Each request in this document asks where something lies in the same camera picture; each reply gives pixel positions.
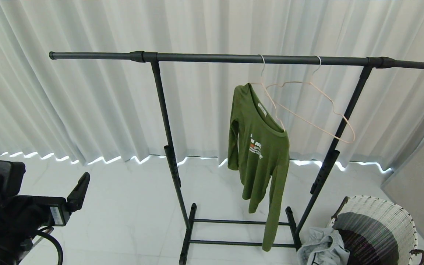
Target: hanger hook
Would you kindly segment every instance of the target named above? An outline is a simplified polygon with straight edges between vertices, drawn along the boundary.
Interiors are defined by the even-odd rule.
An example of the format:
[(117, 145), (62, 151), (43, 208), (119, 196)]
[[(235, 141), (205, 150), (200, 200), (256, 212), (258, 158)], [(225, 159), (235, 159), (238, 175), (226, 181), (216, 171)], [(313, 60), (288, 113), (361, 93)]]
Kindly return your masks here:
[(320, 65), (318, 65), (318, 68), (315, 71), (313, 71), (312, 77), (313, 77), (313, 74), (315, 74), (315, 72), (318, 71), (318, 69), (320, 69), (320, 67), (322, 67), (322, 59), (320, 58), (320, 56), (317, 56), (317, 55), (314, 55), (314, 56), (318, 58), (318, 60), (320, 61)]
[(263, 59), (263, 69), (261, 69), (261, 77), (263, 77), (264, 68), (266, 68), (266, 62), (264, 61), (264, 56), (261, 54), (258, 54)]

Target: woven basket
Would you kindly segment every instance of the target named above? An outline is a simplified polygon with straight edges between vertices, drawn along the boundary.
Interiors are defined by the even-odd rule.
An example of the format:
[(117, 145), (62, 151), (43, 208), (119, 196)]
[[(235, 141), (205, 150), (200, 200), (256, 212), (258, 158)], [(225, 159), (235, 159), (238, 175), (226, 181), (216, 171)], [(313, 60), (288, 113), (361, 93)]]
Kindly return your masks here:
[(350, 251), (350, 264), (412, 265), (418, 250), (417, 228), (404, 208), (372, 196), (346, 197), (329, 227), (338, 229)]

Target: clothes hanger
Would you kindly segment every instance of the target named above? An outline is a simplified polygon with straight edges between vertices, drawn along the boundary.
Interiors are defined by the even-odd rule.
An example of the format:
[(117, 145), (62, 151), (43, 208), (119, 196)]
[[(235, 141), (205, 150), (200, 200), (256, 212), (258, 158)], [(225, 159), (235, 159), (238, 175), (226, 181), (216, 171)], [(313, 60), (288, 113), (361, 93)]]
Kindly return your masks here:
[[(261, 56), (261, 58), (263, 59), (263, 69), (262, 69), (262, 71), (261, 71), (261, 86), (262, 87), (264, 87), (264, 84), (263, 84), (263, 81), (262, 81), (262, 74), (263, 74), (263, 71), (264, 71), (264, 67), (265, 67), (265, 65), (266, 65), (266, 62), (264, 61), (264, 57), (262, 56), (262, 55), (260, 55)], [(278, 86), (278, 87), (284, 87), (286, 84), (292, 84), (292, 83), (299, 83), (299, 84), (308, 84), (308, 85), (311, 85), (311, 86), (313, 86), (318, 92), (320, 92), (321, 94), (323, 94), (328, 100), (330, 100), (331, 101), (331, 104), (332, 104), (332, 111), (333, 111), (333, 113), (335, 113), (335, 114), (337, 114), (337, 115), (339, 115), (339, 116), (341, 116), (342, 117), (342, 119), (344, 119), (344, 121), (346, 122), (346, 124), (348, 124), (348, 127), (351, 129), (351, 132), (352, 132), (352, 134), (353, 134), (353, 140), (352, 141), (345, 141), (345, 140), (343, 140), (343, 139), (341, 139), (340, 137), (337, 137), (336, 135), (334, 135), (334, 134), (332, 134), (332, 133), (330, 133), (330, 132), (328, 132), (328, 131), (326, 131), (325, 129), (323, 129), (323, 128), (320, 128), (320, 127), (318, 127), (317, 125), (315, 125), (315, 124), (313, 124), (313, 123), (311, 123), (311, 122), (309, 122), (308, 120), (306, 120), (304, 117), (302, 117), (302, 116), (300, 116), (299, 114), (296, 114), (295, 112), (293, 112), (293, 111), (291, 111), (291, 110), (289, 110), (287, 107), (284, 107), (282, 104), (279, 104), (278, 103), (278, 105), (279, 106), (281, 106), (281, 107), (283, 107), (285, 110), (287, 110), (287, 111), (289, 111), (290, 113), (292, 113), (293, 115), (295, 115), (296, 117), (298, 117), (299, 119), (301, 119), (301, 120), (303, 120), (304, 122), (306, 122), (306, 123), (308, 123), (308, 124), (310, 124), (310, 125), (312, 125), (313, 127), (315, 127), (315, 128), (317, 128), (317, 129), (319, 129), (320, 131), (323, 131), (324, 133), (326, 133), (326, 134), (328, 134), (328, 135), (330, 135), (330, 136), (332, 136), (332, 137), (334, 137), (334, 138), (336, 138), (336, 139), (338, 139), (338, 140), (340, 140), (340, 141), (342, 141), (342, 142), (345, 142), (345, 143), (353, 143), (355, 140), (356, 140), (356, 134), (355, 134), (355, 132), (354, 132), (354, 129), (353, 129), (353, 127), (351, 126), (351, 124), (350, 124), (350, 122), (348, 121), (348, 119), (343, 115), (343, 114), (341, 114), (341, 113), (338, 113), (338, 112), (336, 112), (335, 111), (335, 102), (330, 98), (330, 97), (328, 97), (328, 95), (326, 95), (325, 94), (325, 92), (323, 92), (321, 89), (319, 89), (316, 85), (314, 85), (313, 83), (312, 83), (312, 79), (313, 79), (313, 75), (315, 74), (315, 72), (316, 71), (318, 71), (319, 69), (320, 69), (320, 67), (322, 66), (322, 59), (320, 58), (320, 56), (315, 56), (315, 57), (317, 57), (318, 58), (318, 60), (320, 61), (320, 64), (318, 65), (318, 68), (315, 70), (315, 71), (313, 71), (313, 73), (312, 73), (312, 75), (311, 75), (311, 77), (310, 77), (310, 81), (308, 81), (308, 82), (300, 82), (300, 81), (289, 81), (289, 82), (284, 82), (282, 85), (280, 85), (280, 84), (271, 84), (271, 85), (269, 85), (269, 86), (266, 86), (266, 87), (264, 87), (264, 91), (266, 92), (266, 95), (268, 96), (268, 98), (269, 99), (271, 99), (271, 96), (269, 95), (269, 93), (268, 93), (268, 88), (269, 87), (271, 87), (271, 86)], [(274, 108), (275, 108), (275, 113), (276, 113), (276, 118), (278, 119), (278, 117), (277, 117), (277, 115), (278, 115), (278, 111), (277, 111), (277, 109), (276, 109), (276, 104), (274, 103), (274, 101), (271, 99), (271, 102), (273, 103), (273, 106), (274, 106)]]

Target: curtain fold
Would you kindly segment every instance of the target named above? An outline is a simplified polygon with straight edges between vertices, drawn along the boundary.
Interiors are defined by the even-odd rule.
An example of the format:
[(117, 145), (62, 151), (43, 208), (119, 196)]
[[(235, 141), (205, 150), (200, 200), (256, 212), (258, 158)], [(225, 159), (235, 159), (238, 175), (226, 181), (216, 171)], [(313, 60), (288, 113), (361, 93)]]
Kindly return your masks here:
[[(424, 1), (0, 1), (0, 154), (38, 152), (81, 163), (162, 155), (165, 130), (149, 64), (50, 60), (48, 52), (387, 56), (424, 61)], [(227, 156), (233, 89), (262, 65), (160, 62), (177, 160)], [(266, 84), (312, 79), (343, 113), (362, 67), (266, 65)], [(270, 114), (271, 101), (256, 92)], [(340, 116), (311, 86), (269, 89), (327, 131)], [(291, 158), (322, 160), (332, 137), (278, 107)], [(424, 70), (374, 69), (339, 161), (387, 168), (424, 131)], [(345, 130), (343, 138), (351, 140)]]

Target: tile floor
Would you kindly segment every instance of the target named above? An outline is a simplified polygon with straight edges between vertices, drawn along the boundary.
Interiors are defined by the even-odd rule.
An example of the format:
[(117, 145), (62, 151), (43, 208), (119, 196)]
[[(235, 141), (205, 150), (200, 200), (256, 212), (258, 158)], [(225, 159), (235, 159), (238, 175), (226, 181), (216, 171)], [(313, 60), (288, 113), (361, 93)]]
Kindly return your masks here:
[[(27, 172), (20, 194), (66, 197), (79, 177), (91, 174), (86, 200), (81, 211), (71, 215), (68, 225), (52, 235), (64, 249), (64, 265), (175, 265), (178, 264), (185, 226), (170, 177), (167, 161), (152, 156), (143, 164), (103, 161), (89, 166), (56, 161), (54, 157), (0, 159), (23, 161)], [(311, 184), (319, 166), (291, 163), (282, 203), (291, 206), (298, 221), (310, 199)], [(182, 192), (189, 211), (197, 203), (197, 218), (266, 220), (267, 198), (256, 213), (248, 214), (248, 201), (241, 198), (241, 183), (236, 171), (218, 166), (217, 159), (189, 158), (179, 167)], [(388, 199), (380, 189), (383, 179), (375, 165), (351, 163), (346, 170), (335, 167), (301, 232), (303, 242), (310, 226), (325, 226), (346, 195), (372, 195)], [(193, 238), (204, 240), (261, 241), (262, 225), (223, 225), (197, 223)], [(291, 243), (287, 227), (278, 230), (276, 243)], [(22, 265), (56, 264), (55, 248), (46, 240), (23, 260)], [(188, 265), (283, 265), (298, 264), (296, 251), (231, 245), (190, 247)]]

